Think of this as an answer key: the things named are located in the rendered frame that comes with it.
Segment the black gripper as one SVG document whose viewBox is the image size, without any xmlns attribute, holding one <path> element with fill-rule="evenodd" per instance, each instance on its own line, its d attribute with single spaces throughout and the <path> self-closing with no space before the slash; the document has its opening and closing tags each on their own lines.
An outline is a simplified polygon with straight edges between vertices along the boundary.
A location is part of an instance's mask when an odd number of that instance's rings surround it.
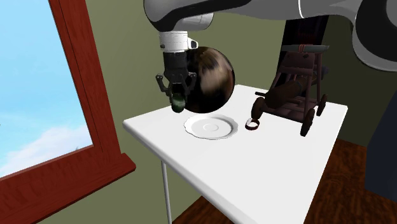
<svg viewBox="0 0 397 224">
<path fill-rule="evenodd" d="M 195 88 L 197 74 L 188 72 L 186 56 L 186 52 L 164 52 L 164 75 L 170 83 L 183 84 L 184 94 L 189 95 L 190 92 Z M 158 83 L 160 91 L 165 93 L 167 97 L 171 97 L 171 90 L 166 87 L 163 82 L 164 75 L 157 74 L 155 79 Z"/>
</svg>

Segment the small dark green round object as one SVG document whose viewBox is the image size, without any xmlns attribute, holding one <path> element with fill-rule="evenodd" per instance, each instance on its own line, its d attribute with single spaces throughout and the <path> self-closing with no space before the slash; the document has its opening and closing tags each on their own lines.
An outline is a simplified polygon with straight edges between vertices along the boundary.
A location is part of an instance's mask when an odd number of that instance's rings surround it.
<svg viewBox="0 0 397 224">
<path fill-rule="evenodd" d="M 182 93 L 173 93 L 171 96 L 171 108 L 173 112 L 180 113 L 185 109 L 186 97 Z"/>
</svg>

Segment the dark brown glossy sphere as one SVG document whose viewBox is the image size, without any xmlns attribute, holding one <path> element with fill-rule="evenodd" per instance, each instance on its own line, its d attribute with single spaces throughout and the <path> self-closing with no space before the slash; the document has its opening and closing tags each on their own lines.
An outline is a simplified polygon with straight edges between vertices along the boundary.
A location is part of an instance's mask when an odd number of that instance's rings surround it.
<svg viewBox="0 0 397 224">
<path fill-rule="evenodd" d="M 197 74 L 186 109 L 210 113 L 224 106 L 233 93 L 235 74 L 230 61 L 220 51 L 200 46 L 187 51 L 188 70 Z"/>
</svg>

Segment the white scalloped plate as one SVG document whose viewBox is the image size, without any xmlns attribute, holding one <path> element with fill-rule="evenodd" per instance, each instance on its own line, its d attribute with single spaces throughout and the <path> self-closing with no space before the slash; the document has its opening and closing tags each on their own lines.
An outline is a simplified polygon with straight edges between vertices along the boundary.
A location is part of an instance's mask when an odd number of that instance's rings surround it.
<svg viewBox="0 0 397 224">
<path fill-rule="evenodd" d="M 187 133 L 208 140 L 228 138 L 238 131 L 238 127 L 234 119 L 220 114 L 195 115 L 184 123 Z"/>
</svg>

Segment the red wooden framed window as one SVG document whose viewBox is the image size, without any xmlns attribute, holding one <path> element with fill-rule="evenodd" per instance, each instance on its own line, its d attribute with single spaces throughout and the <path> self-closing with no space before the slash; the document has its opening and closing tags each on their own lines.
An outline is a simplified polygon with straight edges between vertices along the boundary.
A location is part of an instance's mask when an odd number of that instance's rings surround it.
<svg viewBox="0 0 397 224">
<path fill-rule="evenodd" d="M 35 224 L 136 169 L 120 151 L 85 0 L 48 0 L 92 138 L 0 178 L 0 224 Z"/>
</svg>

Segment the brown wooden siege engine toy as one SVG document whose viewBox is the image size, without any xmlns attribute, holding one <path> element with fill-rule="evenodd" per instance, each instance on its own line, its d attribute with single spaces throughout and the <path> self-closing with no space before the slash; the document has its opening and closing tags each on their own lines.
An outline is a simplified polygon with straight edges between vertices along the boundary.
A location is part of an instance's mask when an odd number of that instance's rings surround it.
<svg viewBox="0 0 397 224">
<path fill-rule="evenodd" d="M 321 81 L 328 72 L 322 65 L 327 45 L 283 45 L 285 56 L 280 63 L 270 89 L 256 92 L 251 117 L 245 128 L 255 130 L 260 117 L 268 113 L 302 124 L 300 135 L 305 137 L 315 116 L 321 116 L 328 96 L 321 94 Z"/>
</svg>

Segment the white table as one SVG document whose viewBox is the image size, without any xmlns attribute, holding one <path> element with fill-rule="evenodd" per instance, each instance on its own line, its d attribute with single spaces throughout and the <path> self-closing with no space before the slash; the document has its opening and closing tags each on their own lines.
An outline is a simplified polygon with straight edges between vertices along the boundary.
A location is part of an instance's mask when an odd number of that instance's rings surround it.
<svg viewBox="0 0 397 224">
<path fill-rule="evenodd" d="M 347 106 L 329 102 L 306 136 L 297 122 L 264 114 L 245 128 L 258 89 L 237 85 L 219 114 L 237 122 L 220 140 L 187 133 L 189 111 L 170 107 L 126 119 L 123 127 L 235 224 L 303 224 Z"/>
</svg>

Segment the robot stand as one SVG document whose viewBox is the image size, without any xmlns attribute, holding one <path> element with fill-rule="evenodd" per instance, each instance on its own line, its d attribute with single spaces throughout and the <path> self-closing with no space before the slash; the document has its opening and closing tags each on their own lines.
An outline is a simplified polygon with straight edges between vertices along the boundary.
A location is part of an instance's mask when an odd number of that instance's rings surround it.
<svg viewBox="0 0 397 224">
<path fill-rule="evenodd" d="M 368 143 L 365 188 L 397 202 L 397 91 Z"/>
</svg>

